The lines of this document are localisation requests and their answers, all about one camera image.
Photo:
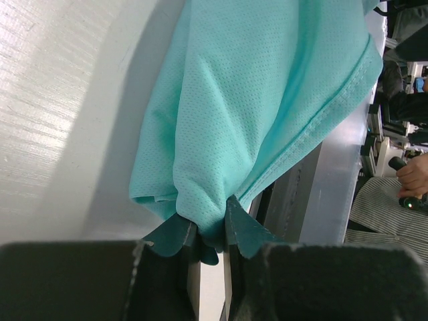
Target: perforated mesh fabric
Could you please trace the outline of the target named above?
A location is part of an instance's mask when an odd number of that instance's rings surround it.
[[[374,1],[192,0],[152,92],[130,197],[215,237],[364,99],[382,69]]]

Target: black handle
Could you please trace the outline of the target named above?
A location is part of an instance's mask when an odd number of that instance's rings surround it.
[[[402,169],[407,164],[401,158],[394,156],[393,158],[390,159],[390,161],[388,162],[388,165],[391,168],[395,169],[396,171],[399,171],[400,169]]]

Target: white wall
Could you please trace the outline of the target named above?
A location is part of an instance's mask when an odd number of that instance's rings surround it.
[[[223,254],[219,255],[219,261],[216,266],[201,264],[200,321],[219,321],[220,319],[225,303]]]
[[[0,2],[0,243],[140,237],[144,109],[183,0]]]

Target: hand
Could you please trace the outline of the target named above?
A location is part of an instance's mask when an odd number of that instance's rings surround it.
[[[397,171],[397,177],[402,185],[398,197],[420,197],[428,193],[428,154],[412,158]]]

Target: striped fabric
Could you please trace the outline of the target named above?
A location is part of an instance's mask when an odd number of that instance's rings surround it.
[[[415,251],[428,265],[428,216],[399,205],[396,179],[374,177],[358,193],[350,220],[377,233],[348,230],[347,243],[399,244]]]

